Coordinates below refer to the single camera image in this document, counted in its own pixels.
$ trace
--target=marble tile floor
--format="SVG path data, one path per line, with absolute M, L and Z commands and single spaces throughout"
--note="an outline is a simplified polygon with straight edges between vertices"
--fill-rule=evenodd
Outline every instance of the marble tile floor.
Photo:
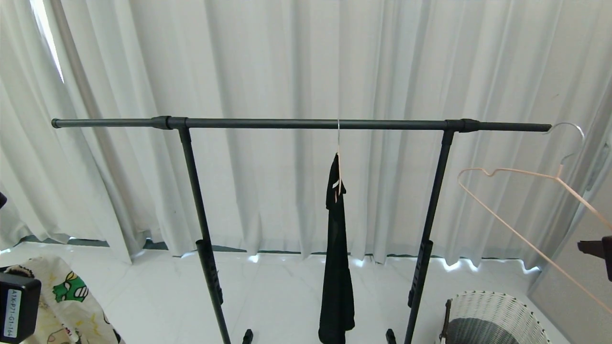
M 33 256 L 62 257 L 87 283 L 110 321 L 128 344 L 221 343 L 197 253 L 172 257 L 145 250 L 130 266 L 106 247 L 25 242 L 0 253 L 0 266 Z M 316 344 L 325 256 L 215 253 L 223 288 L 223 311 L 233 343 L 253 329 L 254 344 Z M 388 328 L 403 343 L 410 309 L 406 305 L 415 258 L 350 259 L 355 322 L 347 343 L 386 343 Z M 464 290 L 511 294 L 527 303 L 552 343 L 568 341 L 525 296 L 538 271 L 519 261 L 469 261 L 447 266 L 430 263 L 413 343 L 433 343 L 439 334 L 446 299 Z

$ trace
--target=vertical support post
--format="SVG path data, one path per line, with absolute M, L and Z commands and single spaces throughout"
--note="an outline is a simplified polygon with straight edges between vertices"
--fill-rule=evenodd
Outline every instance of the vertical support post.
M 215 310 L 215 316 L 217 317 L 217 324 L 219 325 L 219 331 L 221 332 L 223 344 L 231 344 L 229 338 L 230 334 L 228 333 L 228 328 L 225 324 L 225 318 L 223 317 L 223 309 L 221 308 L 221 303 L 223 303 L 223 297 L 221 293 L 219 279 L 217 277 L 215 256 L 212 252 L 211 235 L 208 231 L 206 213 L 204 212 L 204 201 L 202 200 L 200 180 L 198 179 L 198 171 L 196 169 L 195 158 L 193 156 L 191 135 L 189 134 L 189 128 L 187 128 L 186 125 L 179 127 L 178 131 L 181 136 L 181 143 L 183 145 L 185 161 L 187 162 L 187 171 L 189 172 L 189 181 L 191 182 L 192 186 L 193 199 L 195 201 L 195 210 L 198 214 L 198 220 L 200 221 L 200 230 L 202 231 L 202 240 L 198 240 L 196 242 L 196 246 L 198 248 L 198 254 L 200 255 L 202 268 L 204 269 L 206 285 L 208 286 L 208 292 L 211 295 L 212 307 Z
M 419 313 L 420 301 L 421 297 L 423 296 L 423 289 L 425 286 L 425 276 L 427 275 L 427 267 L 429 267 L 431 250 L 433 248 L 433 242 L 429 240 L 429 237 L 431 235 L 433 219 L 436 215 L 436 208 L 438 207 L 438 198 L 440 197 L 440 190 L 442 190 L 442 180 L 444 179 L 446 163 L 449 160 L 450 145 L 453 143 L 454 135 L 454 130 L 445 130 L 442 136 L 442 148 L 440 149 L 438 167 L 436 167 L 436 175 L 433 178 L 433 188 L 431 189 L 431 198 L 429 199 L 429 207 L 425 217 L 425 228 L 423 229 L 419 258 L 417 259 L 417 266 L 414 270 L 412 289 L 408 295 L 410 318 L 408 319 L 408 329 L 406 331 L 404 344 L 412 343 L 412 336 L 414 335 L 414 328 L 417 323 L 417 314 Z

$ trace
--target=clothes rack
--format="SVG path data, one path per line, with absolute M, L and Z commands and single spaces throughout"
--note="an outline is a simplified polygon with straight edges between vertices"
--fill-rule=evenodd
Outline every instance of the clothes rack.
M 436 214 L 438 198 L 444 179 L 444 170 L 449 158 L 450 146 L 455 133 L 476 132 L 479 130 L 506 131 L 506 132 L 547 132 L 551 129 L 550 124 L 527 124 L 527 123 L 500 123 L 480 122 L 474 119 L 447 119 L 445 121 L 377 121 L 377 120 L 347 120 L 347 119 L 230 119 L 230 118 L 186 118 L 172 116 L 158 116 L 149 119 L 53 119 L 51 125 L 58 128 L 68 127 L 151 127 L 162 130 L 176 129 L 179 132 L 189 181 L 191 182 L 193 199 L 195 202 L 202 239 L 196 242 L 198 254 L 206 285 L 211 295 L 212 306 L 217 317 L 219 331 L 223 344 L 231 344 L 230 335 L 223 317 L 221 304 L 223 296 L 217 276 L 214 253 L 212 251 L 211 236 L 204 211 L 204 201 L 200 190 L 200 181 L 193 157 L 191 144 L 191 128 L 233 128 L 233 129 L 361 129 L 361 130 L 441 130 L 442 147 L 438 158 L 438 166 L 433 180 L 429 207 L 425 217 L 425 226 L 421 238 L 419 256 L 412 278 L 412 287 L 408 294 L 408 306 L 411 308 L 408 319 L 408 328 L 404 344 L 412 342 L 414 328 L 416 325 L 419 306 L 425 286 L 427 267 L 431 258 L 433 241 L 430 240 L 433 219 Z M 395 334 L 392 329 L 386 332 L 387 344 L 396 344 Z M 253 331 L 248 329 L 244 335 L 243 344 L 251 344 Z

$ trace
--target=white woven basket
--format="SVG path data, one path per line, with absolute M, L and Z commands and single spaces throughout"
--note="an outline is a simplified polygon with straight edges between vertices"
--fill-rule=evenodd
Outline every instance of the white woven basket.
M 448 300 L 446 305 L 444 327 L 436 343 L 550 343 L 546 331 L 533 312 L 526 304 L 510 295 L 490 291 L 464 291 Z M 453 329 L 449 329 L 449 324 L 454 326 Z

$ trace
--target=white cloth with cartoon print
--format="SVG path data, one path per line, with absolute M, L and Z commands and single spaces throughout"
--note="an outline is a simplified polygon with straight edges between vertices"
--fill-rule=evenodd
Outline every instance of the white cloth with cartoon print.
M 125 344 L 83 280 L 60 257 L 33 258 L 6 273 L 42 284 L 36 330 L 24 344 Z

